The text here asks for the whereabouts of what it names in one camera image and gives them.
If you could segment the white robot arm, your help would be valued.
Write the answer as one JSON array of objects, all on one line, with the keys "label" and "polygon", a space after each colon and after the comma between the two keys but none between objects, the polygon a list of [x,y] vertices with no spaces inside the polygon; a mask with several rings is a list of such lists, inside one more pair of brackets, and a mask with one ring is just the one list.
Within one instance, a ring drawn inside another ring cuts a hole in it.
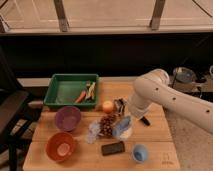
[{"label": "white robot arm", "polygon": [[157,103],[213,134],[213,102],[179,92],[169,86],[170,78],[163,69],[155,69],[137,77],[133,93],[127,99],[129,114],[113,128],[112,135],[125,140],[126,131],[136,119],[141,119],[152,102]]}]

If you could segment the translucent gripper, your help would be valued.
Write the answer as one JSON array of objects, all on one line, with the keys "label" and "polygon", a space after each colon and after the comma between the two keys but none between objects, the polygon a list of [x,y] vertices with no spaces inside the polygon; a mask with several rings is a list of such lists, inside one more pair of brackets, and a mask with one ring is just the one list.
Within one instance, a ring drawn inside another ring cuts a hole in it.
[{"label": "translucent gripper", "polygon": [[126,116],[115,124],[112,135],[116,139],[127,139],[132,133],[131,117]]}]

